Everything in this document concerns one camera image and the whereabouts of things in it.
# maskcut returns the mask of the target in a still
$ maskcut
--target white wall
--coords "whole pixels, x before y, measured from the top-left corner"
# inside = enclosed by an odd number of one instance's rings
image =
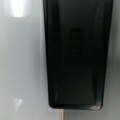
[[[0,120],[59,120],[48,106],[42,0],[0,0]]]
[[[100,111],[65,110],[65,120],[120,119],[120,0],[114,0],[104,105]]]

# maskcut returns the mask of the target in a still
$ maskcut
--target white surface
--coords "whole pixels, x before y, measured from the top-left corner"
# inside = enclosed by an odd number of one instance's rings
[[[104,105],[100,111],[65,111],[65,120],[120,119],[120,0],[114,0]]]
[[[0,0],[0,120],[59,120],[48,106],[42,0]]]

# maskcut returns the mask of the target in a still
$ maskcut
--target white background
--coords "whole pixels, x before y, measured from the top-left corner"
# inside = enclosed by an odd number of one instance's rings
[[[0,0],[0,120],[59,120],[48,105],[42,0]]]

